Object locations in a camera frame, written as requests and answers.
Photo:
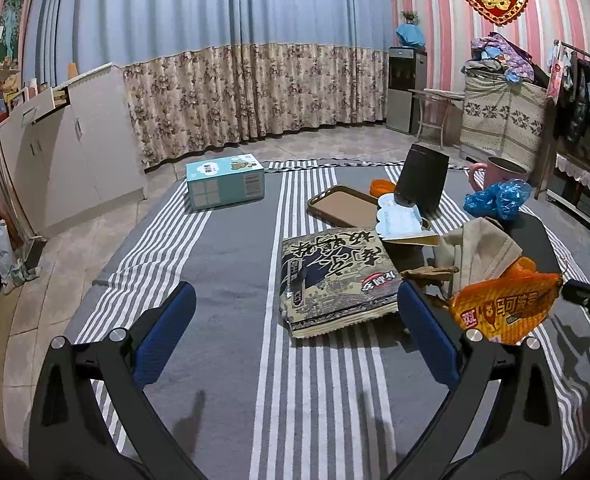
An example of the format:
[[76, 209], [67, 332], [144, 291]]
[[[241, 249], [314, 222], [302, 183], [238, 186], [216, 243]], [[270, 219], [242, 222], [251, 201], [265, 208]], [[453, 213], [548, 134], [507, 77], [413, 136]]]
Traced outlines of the orange snack bag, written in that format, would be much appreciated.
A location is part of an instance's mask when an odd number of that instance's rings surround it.
[[500, 278], [467, 285], [450, 301], [449, 312], [462, 330], [518, 344], [549, 315], [563, 285], [559, 273], [541, 273], [520, 257]]

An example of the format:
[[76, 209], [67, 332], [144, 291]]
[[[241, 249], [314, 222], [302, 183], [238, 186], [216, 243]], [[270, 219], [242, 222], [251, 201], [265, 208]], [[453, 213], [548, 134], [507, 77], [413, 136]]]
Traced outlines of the beige cloth rag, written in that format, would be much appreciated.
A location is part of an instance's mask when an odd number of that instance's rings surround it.
[[434, 248], [436, 266], [459, 269], [441, 291], [450, 298], [468, 285], [500, 278], [522, 255], [522, 247], [499, 226], [484, 218], [470, 220], [444, 234]]

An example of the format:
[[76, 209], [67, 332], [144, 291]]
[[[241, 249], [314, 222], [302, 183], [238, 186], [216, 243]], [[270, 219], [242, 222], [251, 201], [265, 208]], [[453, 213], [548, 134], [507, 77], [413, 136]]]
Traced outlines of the patterned snack package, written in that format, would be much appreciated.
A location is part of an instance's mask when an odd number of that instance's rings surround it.
[[401, 278], [373, 230], [336, 228], [281, 245], [280, 312], [295, 339], [397, 310]]

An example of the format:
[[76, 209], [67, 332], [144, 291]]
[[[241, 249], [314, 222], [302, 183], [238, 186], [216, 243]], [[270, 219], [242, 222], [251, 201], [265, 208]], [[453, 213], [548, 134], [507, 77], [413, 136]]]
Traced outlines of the black woven cup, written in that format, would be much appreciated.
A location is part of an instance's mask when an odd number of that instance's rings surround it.
[[395, 202], [417, 206], [424, 217], [437, 214], [448, 169], [448, 155], [413, 143], [395, 186]]

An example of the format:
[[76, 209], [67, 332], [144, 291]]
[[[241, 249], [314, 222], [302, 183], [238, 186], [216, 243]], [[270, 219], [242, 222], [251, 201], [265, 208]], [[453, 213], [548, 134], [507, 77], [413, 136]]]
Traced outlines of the black flat case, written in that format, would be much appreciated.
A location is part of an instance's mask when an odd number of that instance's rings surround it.
[[562, 273], [545, 227], [538, 218], [521, 212], [513, 222], [511, 237], [523, 249], [523, 255], [536, 263], [539, 272]]

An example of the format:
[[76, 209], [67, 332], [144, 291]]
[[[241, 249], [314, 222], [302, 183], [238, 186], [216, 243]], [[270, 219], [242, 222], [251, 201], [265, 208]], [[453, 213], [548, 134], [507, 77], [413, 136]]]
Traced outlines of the grey striped table cloth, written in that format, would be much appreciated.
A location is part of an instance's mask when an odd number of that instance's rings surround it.
[[279, 310], [281, 245], [321, 232], [306, 209], [335, 184], [366, 191], [395, 162], [274, 162], [261, 200], [194, 212], [184, 180], [158, 196], [73, 315], [73, 342], [132, 325], [179, 282], [196, 311], [146, 396], [210, 479], [383, 479], [447, 394], [391, 313], [315, 339]]

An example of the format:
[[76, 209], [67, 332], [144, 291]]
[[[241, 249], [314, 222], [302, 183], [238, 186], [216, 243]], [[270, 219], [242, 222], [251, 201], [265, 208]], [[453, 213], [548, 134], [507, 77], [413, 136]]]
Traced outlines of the pink metal mug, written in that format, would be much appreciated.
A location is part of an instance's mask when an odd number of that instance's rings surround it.
[[490, 156], [485, 162], [475, 162], [468, 170], [468, 183], [474, 192], [490, 188], [496, 183], [513, 179], [527, 180], [529, 172], [511, 160]]

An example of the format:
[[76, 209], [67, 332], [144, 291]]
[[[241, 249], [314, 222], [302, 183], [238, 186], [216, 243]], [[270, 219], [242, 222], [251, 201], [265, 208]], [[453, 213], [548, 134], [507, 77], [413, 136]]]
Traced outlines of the orange plastic lid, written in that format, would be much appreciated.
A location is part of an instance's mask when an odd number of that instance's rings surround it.
[[394, 182], [384, 179], [375, 179], [370, 183], [369, 194], [379, 198], [385, 194], [394, 193], [396, 185]]

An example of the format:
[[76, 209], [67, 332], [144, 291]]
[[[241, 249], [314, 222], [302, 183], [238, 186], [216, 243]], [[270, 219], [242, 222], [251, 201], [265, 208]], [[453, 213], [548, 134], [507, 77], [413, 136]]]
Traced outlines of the brown rectangular tray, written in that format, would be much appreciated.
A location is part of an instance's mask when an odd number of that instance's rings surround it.
[[307, 203], [312, 217], [338, 228], [372, 229], [378, 210], [375, 197], [346, 185], [331, 186]]

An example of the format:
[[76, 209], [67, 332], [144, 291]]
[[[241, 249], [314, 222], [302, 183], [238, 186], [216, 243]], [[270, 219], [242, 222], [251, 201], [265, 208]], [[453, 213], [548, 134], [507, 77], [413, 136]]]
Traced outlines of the teal tissue box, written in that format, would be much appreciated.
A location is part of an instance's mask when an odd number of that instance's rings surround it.
[[265, 196], [265, 168], [252, 154], [185, 165], [190, 206], [194, 210], [237, 205]]

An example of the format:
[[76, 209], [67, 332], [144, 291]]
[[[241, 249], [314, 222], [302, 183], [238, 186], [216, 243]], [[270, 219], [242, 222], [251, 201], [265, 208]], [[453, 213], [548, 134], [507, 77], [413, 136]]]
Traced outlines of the cloth covered cabinet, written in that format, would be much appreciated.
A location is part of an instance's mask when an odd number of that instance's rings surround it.
[[534, 170], [544, 128], [546, 91], [530, 82], [472, 70], [465, 75], [460, 141]]

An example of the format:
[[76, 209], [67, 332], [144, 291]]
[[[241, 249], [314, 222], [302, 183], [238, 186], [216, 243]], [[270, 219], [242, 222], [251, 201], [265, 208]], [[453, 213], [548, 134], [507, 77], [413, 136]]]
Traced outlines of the clothes rack with garments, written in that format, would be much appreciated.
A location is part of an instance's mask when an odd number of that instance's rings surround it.
[[549, 69], [554, 139], [562, 153], [590, 166], [590, 53], [556, 40]]

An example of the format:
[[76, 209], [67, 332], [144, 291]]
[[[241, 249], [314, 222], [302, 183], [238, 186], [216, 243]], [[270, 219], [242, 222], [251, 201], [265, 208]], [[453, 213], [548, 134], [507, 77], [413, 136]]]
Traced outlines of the pile of folded clothes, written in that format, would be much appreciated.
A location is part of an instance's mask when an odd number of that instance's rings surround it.
[[464, 63], [461, 72], [466, 74], [471, 70], [502, 74], [510, 82], [534, 82], [532, 56], [499, 32], [489, 32], [487, 36], [470, 42], [470, 59]]

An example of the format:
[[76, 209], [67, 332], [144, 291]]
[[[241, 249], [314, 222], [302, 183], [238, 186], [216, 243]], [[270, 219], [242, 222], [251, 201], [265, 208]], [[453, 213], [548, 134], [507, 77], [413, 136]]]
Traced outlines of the grey water dispenser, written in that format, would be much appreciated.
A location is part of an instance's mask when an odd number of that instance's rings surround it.
[[427, 80], [425, 51], [390, 47], [388, 49], [388, 88], [386, 126], [406, 134], [419, 131], [420, 103], [414, 90], [423, 90]]

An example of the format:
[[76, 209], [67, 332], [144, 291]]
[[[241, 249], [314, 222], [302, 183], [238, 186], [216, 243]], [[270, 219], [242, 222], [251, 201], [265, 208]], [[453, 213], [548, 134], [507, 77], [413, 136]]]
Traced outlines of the blue bag on dispenser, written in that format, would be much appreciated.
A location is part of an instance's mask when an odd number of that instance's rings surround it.
[[400, 46], [414, 50], [425, 50], [425, 37], [421, 28], [414, 23], [403, 23], [396, 28]]

